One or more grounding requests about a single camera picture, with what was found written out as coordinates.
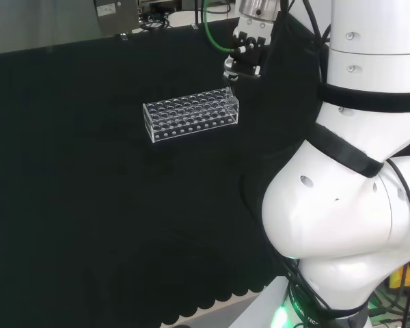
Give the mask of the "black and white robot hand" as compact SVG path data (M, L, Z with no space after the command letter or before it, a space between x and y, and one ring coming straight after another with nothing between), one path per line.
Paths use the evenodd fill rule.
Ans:
M271 48L274 24L273 21L240 15L230 43L234 51L223 65L225 79L235 82L240 76L261 76Z

